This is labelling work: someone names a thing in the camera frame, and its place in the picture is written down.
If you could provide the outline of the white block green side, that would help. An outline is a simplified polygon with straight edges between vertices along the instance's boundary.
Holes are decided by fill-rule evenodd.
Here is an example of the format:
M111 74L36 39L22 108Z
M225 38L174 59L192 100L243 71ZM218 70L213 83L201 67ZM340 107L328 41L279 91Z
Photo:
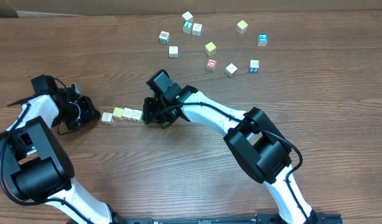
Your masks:
M133 113L131 115L131 119L135 122L141 123L142 122L142 111L133 110Z

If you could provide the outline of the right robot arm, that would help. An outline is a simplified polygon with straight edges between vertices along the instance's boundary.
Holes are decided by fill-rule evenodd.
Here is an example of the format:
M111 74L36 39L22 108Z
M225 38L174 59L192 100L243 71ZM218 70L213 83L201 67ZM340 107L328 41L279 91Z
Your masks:
M263 110L234 110L191 86L173 85L166 91L153 91L154 97L144 100L146 124L159 123L166 128L183 118L221 134L242 170L268 188L284 222L317 222L316 213L304 200L293 176L301 165L292 166L290 153L300 151L285 139Z

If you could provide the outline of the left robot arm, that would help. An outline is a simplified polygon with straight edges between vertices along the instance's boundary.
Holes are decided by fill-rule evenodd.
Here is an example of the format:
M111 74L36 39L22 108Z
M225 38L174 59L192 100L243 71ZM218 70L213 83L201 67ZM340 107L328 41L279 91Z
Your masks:
M77 181L68 154L52 133L61 123L73 132L99 119L90 98L75 86L46 87L19 104L19 117L0 133L0 185L6 196L23 206L53 206L76 223L122 223Z

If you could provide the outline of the white block teal side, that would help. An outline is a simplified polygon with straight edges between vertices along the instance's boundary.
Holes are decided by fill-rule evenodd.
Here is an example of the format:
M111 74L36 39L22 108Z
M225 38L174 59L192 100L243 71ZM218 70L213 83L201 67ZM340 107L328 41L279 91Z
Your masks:
M122 118L124 120L132 121L132 115L133 115L133 109L130 108L124 108L122 113Z

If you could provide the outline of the yellow block letter G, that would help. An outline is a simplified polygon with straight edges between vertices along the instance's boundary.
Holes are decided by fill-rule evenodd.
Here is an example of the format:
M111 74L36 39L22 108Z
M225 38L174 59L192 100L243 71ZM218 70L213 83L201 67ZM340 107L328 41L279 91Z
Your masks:
M115 107L114 110L113 110L113 118L114 119L117 119L117 120L123 120L123 112L124 112L124 109L123 108L120 108L120 107Z

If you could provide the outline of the white block red side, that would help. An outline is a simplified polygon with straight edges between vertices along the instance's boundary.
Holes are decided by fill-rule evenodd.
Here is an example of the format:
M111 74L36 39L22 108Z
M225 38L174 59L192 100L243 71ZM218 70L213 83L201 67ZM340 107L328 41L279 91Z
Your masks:
M114 124L113 114L112 114L112 113L106 113L106 112L104 112L104 113L101 115L101 122L102 122L103 124Z

